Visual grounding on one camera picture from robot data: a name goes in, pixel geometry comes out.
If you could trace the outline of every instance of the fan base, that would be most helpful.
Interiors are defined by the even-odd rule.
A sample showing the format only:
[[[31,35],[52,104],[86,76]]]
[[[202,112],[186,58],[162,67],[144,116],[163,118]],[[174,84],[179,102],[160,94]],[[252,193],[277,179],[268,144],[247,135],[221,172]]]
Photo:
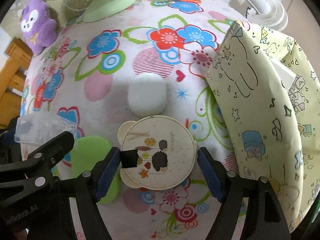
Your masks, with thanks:
[[[96,0],[84,12],[84,22],[95,22],[133,5],[136,0]]]

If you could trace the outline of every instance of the blue gripper pad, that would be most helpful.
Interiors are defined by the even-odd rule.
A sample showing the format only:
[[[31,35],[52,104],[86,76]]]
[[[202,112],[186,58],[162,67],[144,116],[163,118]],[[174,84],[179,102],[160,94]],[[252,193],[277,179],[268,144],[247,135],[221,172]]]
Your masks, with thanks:
[[[225,196],[222,192],[222,183],[219,179],[218,174],[215,172],[213,166],[208,160],[207,156],[203,152],[202,148],[198,150],[198,164],[202,171],[202,174],[207,182],[211,195],[215,197],[219,202],[223,202]]]
[[[116,149],[108,161],[107,165],[104,167],[98,181],[97,181],[97,189],[96,189],[96,199],[97,202],[100,201],[101,198],[107,195],[113,177],[116,174],[116,171],[120,164],[120,150]]]

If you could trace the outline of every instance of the black tape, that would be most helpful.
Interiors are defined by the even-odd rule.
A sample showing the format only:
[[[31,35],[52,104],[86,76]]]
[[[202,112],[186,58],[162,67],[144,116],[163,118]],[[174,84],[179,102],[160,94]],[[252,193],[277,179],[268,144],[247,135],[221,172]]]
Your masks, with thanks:
[[[129,150],[120,152],[122,168],[136,168],[138,166],[138,150]]]

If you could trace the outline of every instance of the white sponge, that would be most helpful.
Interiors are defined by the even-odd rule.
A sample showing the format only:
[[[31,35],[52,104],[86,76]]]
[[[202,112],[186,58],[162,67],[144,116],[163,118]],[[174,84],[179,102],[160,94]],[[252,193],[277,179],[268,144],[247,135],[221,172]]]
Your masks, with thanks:
[[[146,117],[159,114],[167,103],[165,81],[154,73],[143,73],[136,76],[129,85],[128,103],[137,116]]]

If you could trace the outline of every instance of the wrapping paper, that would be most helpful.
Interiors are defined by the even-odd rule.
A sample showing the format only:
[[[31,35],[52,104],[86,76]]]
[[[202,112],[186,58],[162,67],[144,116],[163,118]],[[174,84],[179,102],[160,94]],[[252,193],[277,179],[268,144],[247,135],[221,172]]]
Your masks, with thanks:
[[[296,74],[286,92],[270,58]],[[319,80],[294,38],[234,22],[207,81],[226,122],[240,175],[269,178],[290,231],[319,192]]]

